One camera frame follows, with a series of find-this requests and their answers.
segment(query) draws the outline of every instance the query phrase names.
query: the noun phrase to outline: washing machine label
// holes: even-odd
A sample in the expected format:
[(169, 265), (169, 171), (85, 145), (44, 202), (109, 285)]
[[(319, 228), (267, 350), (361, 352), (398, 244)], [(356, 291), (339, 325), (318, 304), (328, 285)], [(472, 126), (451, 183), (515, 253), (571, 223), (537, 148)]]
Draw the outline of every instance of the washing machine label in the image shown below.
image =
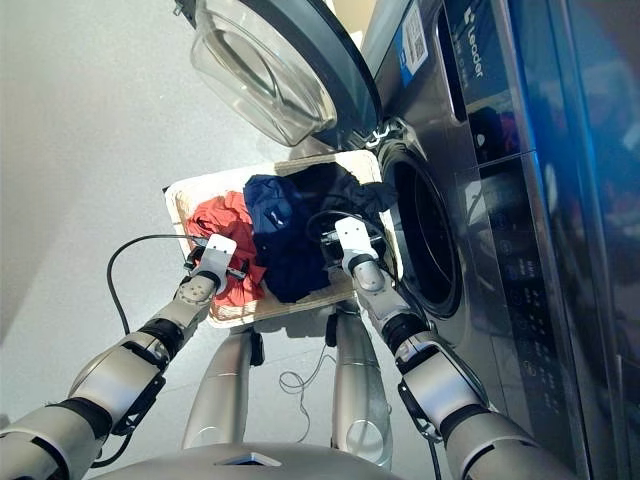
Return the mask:
[(497, 2), (444, 2), (462, 96), (480, 164), (522, 151), (500, 44), (499, 30), (504, 27), (496, 21), (493, 3)]
[(429, 56), (417, 1), (409, 7), (393, 40), (400, 59), (402, 83), (407, 86)]

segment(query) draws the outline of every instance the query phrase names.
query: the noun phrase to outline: washing machine drum opening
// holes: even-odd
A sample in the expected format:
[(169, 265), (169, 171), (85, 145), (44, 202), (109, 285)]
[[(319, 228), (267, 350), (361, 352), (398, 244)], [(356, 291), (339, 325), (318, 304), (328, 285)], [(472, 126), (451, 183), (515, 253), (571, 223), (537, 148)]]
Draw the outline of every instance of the washing machine drum opening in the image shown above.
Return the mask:
[(460, 303), (460, 261), (444, 205), (424, 164), (423, 158), (402, 149), (390, 156), (383, 176), (398, 193), (391, 213), (402, 281), (419, 290), (430, 313), (447, 318)]

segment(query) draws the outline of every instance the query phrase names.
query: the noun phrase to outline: tile floor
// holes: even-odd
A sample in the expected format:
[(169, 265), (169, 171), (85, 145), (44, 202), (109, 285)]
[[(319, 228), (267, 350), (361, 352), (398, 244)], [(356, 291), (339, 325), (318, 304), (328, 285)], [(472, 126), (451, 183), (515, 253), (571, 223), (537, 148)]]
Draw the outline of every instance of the tile floor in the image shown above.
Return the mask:
[[(64, 398), (76, 372), (121, 336), (106, 263), (132, 237), (171, 232), (162, 187), (289, 155), (203, 86), (188, 60), (191, 28), (172, 9), (171, 0), (0, 4), (0, 414), (9, 420)], [(165, 240), (118, 260), (114, 279), (133, 328), (170, 298), (181, 263), (177, 243)], [(308, 375), (322, 347), (320, 337), (273, 330), (266, 364), (251, 372), (251, 440), (294, 440), (303, 431), (301, 415), (283, 425), (297, 399), (277, 379), (291, 368)], [(113, 468), (179, 447), (200, 376), (225, 335), (202, 325)], [(428, 450), (394, 395), (390, 355), (376, 347), (390, 386), (394, 472), (429, 478)], [(325, 364), (308, 391), (310, 443), (329, 441), (332, 378)]]

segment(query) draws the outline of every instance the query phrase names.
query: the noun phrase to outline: red clothing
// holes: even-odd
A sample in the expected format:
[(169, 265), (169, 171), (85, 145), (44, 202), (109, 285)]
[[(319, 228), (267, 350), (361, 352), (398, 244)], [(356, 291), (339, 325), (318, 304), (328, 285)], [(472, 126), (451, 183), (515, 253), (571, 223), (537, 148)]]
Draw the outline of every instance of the red clothing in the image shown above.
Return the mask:
[(264, 297), (260, 282), (266, 268), (255, 263), (256, 247), (253, 244), (251, 217), (244, 204), (242, 193), (229, 192), (224, 197), (215, 197), (201, 203), (187, 220), (189, 235), (210, 237), (218, 233), (234, 240), (236, 248), (229, 266), (242, 270), (249, 262), (249, 271), (244, 280), (227, 276), (227, 288), (216, 296), (217, 305), (242, 306)]

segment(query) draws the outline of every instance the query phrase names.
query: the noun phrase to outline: wicker basket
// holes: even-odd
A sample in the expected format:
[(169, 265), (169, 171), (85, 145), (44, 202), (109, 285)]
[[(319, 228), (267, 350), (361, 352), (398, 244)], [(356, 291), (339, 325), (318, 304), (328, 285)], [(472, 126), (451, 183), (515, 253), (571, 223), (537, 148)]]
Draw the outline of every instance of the wicker basket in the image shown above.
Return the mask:
[[(329, 162), (340, 164), (351, 172), (360, 183), (381, 181), (376, 157), (364, 150), (226, 170), (180, 180), (171, 185), (165, 191), (171, 221), (176, 232), (185, 235), (187, 233), (186, 221), (200, 203), (213, 197), (225, 195), (228, 191), (241, 192), (252, 175), (289, 175), (317, 163)], [(382, 214), (382, 221), (387, 232), (392, 231), (391, 217), (388, 212)], [(180, 246), (185, 256), (192, 248), (191, 242), (186, 239), (180, 240)], [(229, 328), (265, 318), (330, 305), (353, 296), (351, 279), (341, 269), (330, 269), (329, 280), (331, 285), (312, 292), (296, 303), (280, 303), (263, 282), (262, 288), (265, 291), (263, 299), (252, 301), (241, 307), (212, 304), (209, 320), (214, 327)]]

